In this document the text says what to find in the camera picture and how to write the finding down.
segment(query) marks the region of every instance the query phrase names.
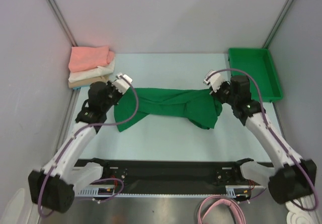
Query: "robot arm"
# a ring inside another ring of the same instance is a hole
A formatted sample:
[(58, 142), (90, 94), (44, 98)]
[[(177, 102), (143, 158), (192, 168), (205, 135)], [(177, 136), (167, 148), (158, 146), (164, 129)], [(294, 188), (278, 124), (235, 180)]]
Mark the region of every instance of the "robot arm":
[(89, 99), (83, 103), (76, 118), (76, 124), (55, 156), (41, 170), (33, 170), (29, 177), (29, 187), (33, 203), (38, 203), (40, 190), (47, 175), (48, 181), (43, 191), (41, 205), (59, 212), (66, 212), (78, 193), (95, 180), (102, 177), (104, 161), (93, 160), (72, 174), (72, 169), (87, 144), (96, 136), (101, 126), (96, 123), (106, 121), (108, 110), (118, 103), (130, 87), (132, 79), (118, 74), (114, 81), (91, 84)]
[[(219, 73), (213, 73), (214, 71), (210, 71), (204, 80), (210, 87), (210, 94), (222, 104), (228, 103), (231, 106), (234, 116), (258, 139), (274, 166), (267, 168), (251, 159), (241, 160), (238, 162), (242, 176), (268, 187), (273, 199), (280, 204), (312, 194), (312, 189), (294, 165), (294, 161), (303, 167), (313, 183), (316, 175), (315, 163), (312, 160), (304, 160), (293, 150), (285, 139), (277, 134), (265, 113), (268, 122), (268, 126), (266, 125), (260, 103), (251, 99), (248, 77), (232, 76), (229, 84)], [(288, 153), (271, 131), (282, 141)]]

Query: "green towel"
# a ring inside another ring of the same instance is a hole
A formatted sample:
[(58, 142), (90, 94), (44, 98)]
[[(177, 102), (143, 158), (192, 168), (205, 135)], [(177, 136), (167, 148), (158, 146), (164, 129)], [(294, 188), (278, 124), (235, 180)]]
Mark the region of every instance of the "green towel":
[[(186, 117), (203, 129), (215, 127), (222, 111), (222, 105), (205, 90), (172, 90), (158, 88), (136, 88), (139, 109), (128, 122), (118, 125), (120, 132), (128, 129), (149, 114), (161, 116)], [(130, 117), (135, 109), (135, 97), (129, 89), (114, 107), (116, 122)]]

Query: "stack of folded towels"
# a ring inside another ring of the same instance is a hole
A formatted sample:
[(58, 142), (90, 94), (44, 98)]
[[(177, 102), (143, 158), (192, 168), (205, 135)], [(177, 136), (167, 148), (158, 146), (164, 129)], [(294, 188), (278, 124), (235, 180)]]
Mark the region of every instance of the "stack of folded towels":
[(108, 46), (72, 47), (68, 68), (69, 88), (77, 89), (94, 82), (107, 82), (115, 66), (115, 53)]

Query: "wire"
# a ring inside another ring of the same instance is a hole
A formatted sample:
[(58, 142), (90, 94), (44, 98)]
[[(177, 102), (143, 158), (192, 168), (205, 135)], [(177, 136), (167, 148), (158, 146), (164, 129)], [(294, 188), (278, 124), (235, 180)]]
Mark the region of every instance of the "wire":
[(249, 184), (250, 184), (250, 190), (254, 190), (255, 189), (255, 182), (252, 180), (248, 180)]
[[(135, 110), (134, 110), (134, 112), (133, 112), (133, 114), (132, 114), (132, 116), (130, 116), (128, 119), (125, 119), (125, 120), (123, 120), (123, 121), (121, 121), (121, 122), (115, 122), (115, 123), (92, 123), (92, 124), (88, 124), (88, 125), (86, 125), (86, 126), (84, 126), (84, 127), (81, 127), (75, 134), (74, 134), (74, 136), (72, 136), (69, 140), (68, 140), (68, 142), (67, 142), (67, 144), (65, 145), (65, 147), (62, 149), (62, 151), (60, 152), (60, 154), (58, 155), (58, 157), (57, 157), (57, 159), (55, 160), (55, 162), (54, 162), (54, 164), (57, 166), (57, 164), (58, 164), (58, 162), (59, 162), (59, 160), (61, 159), (61, 157), (63, 156), (63, 154), (65, 153), (65, 151), (68, 149), (68, 147), (70, 146), (70, 144), (73, 142), (73, 140), (79, 135), (79, 133), (80, 132), (82, 132), (84, 129), (86, 129), (86, 128), (88, 128), (88, 127), (95, 127), (95, 126), (117, 126), (117, 125), (120, 125), (120, 124), (123, 124), (123, 123), (126, 123), (126, 122), (128, 122), (128, 121), (130, 121), (134, 116), (135, 116), (135, 114), (137, 113), (137, 110), (138, 110), (138, 108), (139, 108), (139, 98), (138, 98), (138, 96), (137, 96), (137, 93), (136, 93), (136, 90), (135, 90), (135, 88), (132, 86), (132, 84), (126, 79), (126, 78), (124, 78), (123, 76), (121, 76), (121, 79), (123, 79), (128, 85), (129, 85), (129, 87), (131, 88), (131, 90), (133, 91), (133, 93), (134, 93), (134, 96), (135, 96), (135, 100), (136, 100), (136, 106), (135, 106)], [(47, 175), (45, 176), (45, 179), (44, 179), (44, 181), (42, 182), (42, 185), (41, 185), (41, 188), (40, 188), (40, 192), (39, 192), (39, 197), (38, 197), (38, 213), (39, 213), (39, 215), (40, 215), (40, 217), (42, 217), (42, 218), (46, 218), (46, 217), (49, 217), (50, 215), (52, 215), (53, 214), (53, 210), (50, 212), (50, 213), (48, 213), (48, 214), (44, 214), (43, 212), (42, 212), (42, 208), (41, 208), (41, 202), (42, 202), (42, 197), (43, 197), (43, 194), (44, 194), (44, 190), (45, 190), (45, 186), (46, 186), (46, 184), (47, 184), (47, 181), (48, 181), (48, 179), (49, 179), (49, 176), (50, 176), (50, 174), (53, 172), (53, 170), (55, 169), (55, 166), (52, 166), (50, 169), (49, 169), (49, 171), (48, 171), (48, 173), (47, 173)]]
[[(203, 217), (201, 217), (201, 209), (203, 207), (203, 205), (211, 199), (219, 199), (219, 201), (216, 201), (215, 203), (213, 203), (208, 210), (206, 211), (206, 213), (203, 215)], [(219, 204), (225, 204), (227, 205), (230, 210), (232, 211), (236, 221), (238, 224), (246, 224), (246, 219), (244, 216), (244, 213), (242, 211), (242, 209), (240, 208), (240, 206), (231, 199), (226, 199), (224, 197), (222, 197), (221, 195), (212, 195), (209, 196), (208, 198), (204, 199), (203, 202), (200, 204), (199, 210), (198, 210), (198, 224), (202, 224), (202, 220), (205, 218), (205, 216), (212, 210), (212, 208), (218, 206)]]
[(301, 171), (301, 173), (304, 175), (305, 179), (307, 180), (313, 195), (314, 195), (314, 199), (315, 199), (315, 205), (312, 208), (304, 208), (300, 205), (298, 205), (297, 203), (295, 203), (294, 201), (291, 201), (295, 206), (297, 206), (298, 208), (300, 208), (301, 210), (305, 210), (305, 211), (313, 211), (316, 210), (318, 208), (319, 205), (319, 200), (318, 200), (318, 196), (317, 196), (317, 192), (316, 189), (314, 187), (314, 184), (312, 183), (311, 179), (309, 178), (308, 174), (306, 173), (306, 171), (302, 168), (302, 166), (296, 161), (295, 157), (289, 152), (289, 150), (287, 149), (287, 147), (284, 145), (284, 143), (280, 140), (280, 138), (276, 135), (276, 133), (274, 132), (273, 129), (271, 129), (271, 127), (269, 126), (268, 120), (266, 118), (265, 115), (265, 110), (264, 110), (264, 106), (263, 106), (263, 98), (261, 95), (261, 91), (260, 88), (257, 84), (257, 82), (254, 80), (253, 77), (251, 77), (247, 72), (240, 70), (240, 69), (236, 69), (236, 68), (227, 68), (227, 69), (221, 69), (221, 70), (217, 70), (213, 73), (211, 73), (208, 77), (207, 77), (207, 81), (215, 74), (220, 73), (220, 72), (224, 72), (224, 71), (237, 71), (240, 73), (243, 73), (245, 75), (247, 75), (247, 77), (249, 79), (252, 80), (252, 82), (254, 83), (256, 90), (258, 92), (258, 96), (259, 96), (259, 100), (260, 100), (260, 104), (261, 104), (261, 112), (262, 112), (262, 117), (263, 117), (263, 121), (267, 127), (267, 129), (269, 130), (269, 132), (271, 133), (271, 135), (276, 139), (276, 141), (278, 142), (278, 144), (281, 146), (281, 148), (286, 152), (286, 154), (290, 157), (290, 159), (294, 162), (294, 164), (297, 166), (297, 168)]

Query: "green tray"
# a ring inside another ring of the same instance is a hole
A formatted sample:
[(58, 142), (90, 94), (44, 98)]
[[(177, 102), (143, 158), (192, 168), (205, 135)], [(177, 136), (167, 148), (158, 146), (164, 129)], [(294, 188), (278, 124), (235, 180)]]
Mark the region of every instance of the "green tray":
[[(264, 102), (276, 102), (283, 98), (274, 63), (267, 49), (230, 48), (228, 51), (231, 68), (246, 71), (257, 82)], [(231, 75), (241, 74), (232, 71)], [(258, 93), (251, 81), (252, 98), (258, 100)]]

